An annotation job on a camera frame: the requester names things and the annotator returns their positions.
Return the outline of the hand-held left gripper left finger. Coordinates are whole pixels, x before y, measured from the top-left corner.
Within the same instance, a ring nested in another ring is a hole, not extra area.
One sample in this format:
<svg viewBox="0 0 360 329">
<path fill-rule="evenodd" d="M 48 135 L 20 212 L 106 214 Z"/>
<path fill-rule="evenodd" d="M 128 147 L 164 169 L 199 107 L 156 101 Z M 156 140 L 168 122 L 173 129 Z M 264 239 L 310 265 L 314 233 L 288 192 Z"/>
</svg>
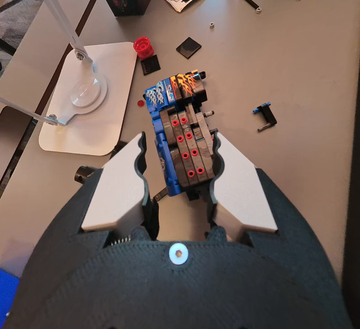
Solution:
<svg viewBox="0 0 360 329">
<path fill-rule="evenodd" d="M 141 132 L 103 166 L 82 230 L 131 232 L 144 222 L 149 198 L 145 153 L 146 134 Z"/>
</svg>

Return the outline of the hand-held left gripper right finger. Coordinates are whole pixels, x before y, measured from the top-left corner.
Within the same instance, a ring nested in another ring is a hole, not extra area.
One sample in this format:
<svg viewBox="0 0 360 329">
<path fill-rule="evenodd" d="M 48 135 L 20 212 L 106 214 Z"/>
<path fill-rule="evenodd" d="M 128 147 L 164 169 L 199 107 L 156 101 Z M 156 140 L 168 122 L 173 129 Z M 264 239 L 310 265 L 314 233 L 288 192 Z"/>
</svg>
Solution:
<svg viewBox="0 0 360 329">
<path fill-rule="evenodd" d="M 213 139 L 213 172 L 209 185 L 209 220 L 226 234 L 278 230 L 256 166 L 222 134 Z"/>
</svg>

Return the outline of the blue and black toy car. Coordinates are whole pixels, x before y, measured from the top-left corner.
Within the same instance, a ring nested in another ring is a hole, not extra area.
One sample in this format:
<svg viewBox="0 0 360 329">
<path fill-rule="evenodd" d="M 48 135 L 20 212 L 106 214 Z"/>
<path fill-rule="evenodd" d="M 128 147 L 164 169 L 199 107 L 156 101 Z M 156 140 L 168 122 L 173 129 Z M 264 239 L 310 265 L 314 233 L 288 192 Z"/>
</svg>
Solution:
<svg viewBox="0 0 360 329">
<path fill-rule="evenodd" d="M 155 133 L 155 146 L 170 197 L 186 193 L 198 199 L 214 178 L 213 139 L 202 112 L 207 93 L 205 71 L 193 70 L 160 80 L 144 92 Z"/>
</svg>

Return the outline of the grey desk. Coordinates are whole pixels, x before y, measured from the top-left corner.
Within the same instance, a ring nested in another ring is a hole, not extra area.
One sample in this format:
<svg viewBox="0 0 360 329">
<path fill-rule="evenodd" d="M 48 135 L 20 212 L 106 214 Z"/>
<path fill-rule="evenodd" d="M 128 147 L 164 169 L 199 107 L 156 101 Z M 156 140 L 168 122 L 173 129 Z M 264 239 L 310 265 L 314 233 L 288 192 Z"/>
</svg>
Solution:
<svg viewBox="0 0 360 329">
<path fill-rule="evenodd" d="M 115 18 L 96 0 L 80 34 L 84 45 L 150 38 L 161 70 L 133 75 L 121 140 L 146 132 L 151 196 L 165 187 L 146 108 L 146 88 L 176 73 L 206 71 L 209 126 L 263 169 L 313 228 L 341 281 L 359 65 L 359 0 L 198 0 L 177 13 L 151 0 L 144 16 Z M 1 95 L 31 111 L 65 52 L 66 37 L 42 6 L 3 77 Z M 202 45 L 176 52 L 188 37 Z M 261 133 L 253 109 L 271 102 L 277 124 Z M 39 123 L 1 197 L 1 269 L 20 277 L 49 223 L 79 189 L 81 165 L 108 156 L 48 152 Z"/>
</svg>

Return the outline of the black and blue toy piece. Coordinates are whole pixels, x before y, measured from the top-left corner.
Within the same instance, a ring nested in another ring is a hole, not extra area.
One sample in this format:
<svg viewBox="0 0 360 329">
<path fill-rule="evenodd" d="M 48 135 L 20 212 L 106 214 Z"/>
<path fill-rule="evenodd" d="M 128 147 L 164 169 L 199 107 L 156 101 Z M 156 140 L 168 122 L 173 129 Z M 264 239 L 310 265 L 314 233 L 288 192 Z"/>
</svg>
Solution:
<svg viewBox="0 0 360 329">
<path fill-rule="evenodd" d="M 271 103 L 267 102 L 253 110 L 253 114 L 261 113 L 266 120 L 266 124 L 257 129 L 258 132 L 262 132 L 265 129 L 273 127 L 277 124 L 277 120 L 270 109 L 270 105 Z"/>
</svg>

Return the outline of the white metal book stand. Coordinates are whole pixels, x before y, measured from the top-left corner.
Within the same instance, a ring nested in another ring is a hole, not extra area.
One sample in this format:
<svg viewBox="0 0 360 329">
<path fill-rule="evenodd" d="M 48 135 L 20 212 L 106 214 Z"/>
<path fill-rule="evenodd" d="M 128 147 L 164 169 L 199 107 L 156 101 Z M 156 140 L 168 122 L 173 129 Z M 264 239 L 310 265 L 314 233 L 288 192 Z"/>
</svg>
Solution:
<svg viewBox="0 0 360 329">
<path fill-rule="evenodd" d="M 43 0 L 69 39 L 47 116 L 1 97 L 1 103 L 44 122 L 45 151 L 104 156 L 115 147 L 123 124 L 137 54 L 131 42 L 84 46 L 58 0 Z"/>
</svg>

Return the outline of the black studded square tile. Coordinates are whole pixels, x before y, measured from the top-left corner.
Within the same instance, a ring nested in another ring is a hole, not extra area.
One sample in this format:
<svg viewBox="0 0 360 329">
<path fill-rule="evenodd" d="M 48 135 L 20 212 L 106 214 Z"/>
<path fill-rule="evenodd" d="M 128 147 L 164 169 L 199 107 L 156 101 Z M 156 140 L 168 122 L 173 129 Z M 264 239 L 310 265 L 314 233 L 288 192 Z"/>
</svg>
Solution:
<svg viewBox="0 0 360 329">
<path fill-rule="evenodd" d="M 157 55 L 153 55 L 140 61 L 143 75 L 149 75 L 161 69 Z"/>
</svg>

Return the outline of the blue plastic object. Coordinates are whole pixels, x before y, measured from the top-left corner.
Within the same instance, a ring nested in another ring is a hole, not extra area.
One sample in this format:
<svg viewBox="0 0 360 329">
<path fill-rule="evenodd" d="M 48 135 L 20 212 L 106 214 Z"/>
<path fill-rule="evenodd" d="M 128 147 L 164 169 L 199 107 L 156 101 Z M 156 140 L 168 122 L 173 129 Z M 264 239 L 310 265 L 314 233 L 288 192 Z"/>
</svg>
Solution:
<svg viewBox="0 0 360 329">
<path fill-rule="evenodd" d="M 5 320 L 14 301 L 19 278 L 0 269 L 0 318 Z"/>
</svg>

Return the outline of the red toy wheel hub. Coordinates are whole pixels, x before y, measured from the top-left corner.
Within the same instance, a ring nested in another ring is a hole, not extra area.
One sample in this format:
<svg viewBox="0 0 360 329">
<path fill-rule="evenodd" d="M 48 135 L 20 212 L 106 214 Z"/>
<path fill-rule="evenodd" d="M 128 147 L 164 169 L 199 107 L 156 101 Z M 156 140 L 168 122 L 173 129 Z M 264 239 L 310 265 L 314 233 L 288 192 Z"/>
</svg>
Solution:
<svg viewBox="0 0 360 329">
<path fill-rule="evenodd" d="M 140 60 L 145 60 L 154 55 L 154 49 L 148 37 L 140 37 L 133 43 L 133 48 L 137 52 Z"/>
</svg>

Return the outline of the black smooth square tile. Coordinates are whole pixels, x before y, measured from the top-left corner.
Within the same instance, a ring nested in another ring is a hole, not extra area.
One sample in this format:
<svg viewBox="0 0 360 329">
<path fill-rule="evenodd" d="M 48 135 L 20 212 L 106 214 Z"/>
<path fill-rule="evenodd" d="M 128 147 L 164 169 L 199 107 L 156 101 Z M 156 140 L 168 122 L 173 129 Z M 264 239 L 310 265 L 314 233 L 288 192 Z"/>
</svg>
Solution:
<svg viewBox="0 0 360 329">
<path fill-rule="evenodd" d="M 200 50 L 202 47 L 201 44 L 196 42 L 191 37 L 188 37 L 186 40 L 184 40 L 177 48 L 176 51 L 180 53 L 183 57 L 186 59 L 189 59 L 192 57 L 198 50 Z"/>
</svg>

